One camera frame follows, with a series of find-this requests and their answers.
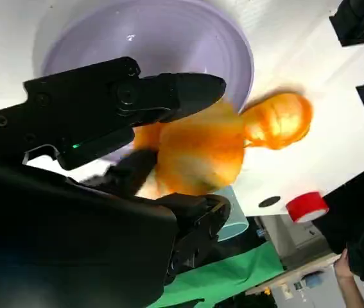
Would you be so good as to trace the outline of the person's hand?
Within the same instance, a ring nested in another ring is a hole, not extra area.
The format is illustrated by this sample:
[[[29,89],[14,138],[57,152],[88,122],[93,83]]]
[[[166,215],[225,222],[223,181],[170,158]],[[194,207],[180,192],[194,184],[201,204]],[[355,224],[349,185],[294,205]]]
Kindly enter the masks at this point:
[[[339,279],[352,279],[353,273],[349,266],[348,249],[345,248],[340,255],[340,258],[333,264],[336,278]]]

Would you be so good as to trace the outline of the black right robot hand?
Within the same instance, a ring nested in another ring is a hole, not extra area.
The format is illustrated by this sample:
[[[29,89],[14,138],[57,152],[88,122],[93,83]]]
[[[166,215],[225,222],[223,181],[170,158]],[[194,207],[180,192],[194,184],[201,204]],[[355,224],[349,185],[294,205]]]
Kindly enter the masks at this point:
[[[84,183],[28,162],[76,169],[129,144],[134,128],[215,104],[223,78],[140,77],[122,57],[26,81],[0,110],[0,307],[147,307],[180,270],[206,258],[228,199],[136,193],[157,155],[139,150]]]

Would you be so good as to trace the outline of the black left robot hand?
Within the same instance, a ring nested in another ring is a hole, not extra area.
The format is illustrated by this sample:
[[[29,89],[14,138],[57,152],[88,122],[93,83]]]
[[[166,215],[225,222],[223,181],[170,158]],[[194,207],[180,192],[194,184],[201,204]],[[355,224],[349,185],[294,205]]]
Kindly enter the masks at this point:
[[[329,20],[342,47],[364,44],[364,0],[343,0]]]

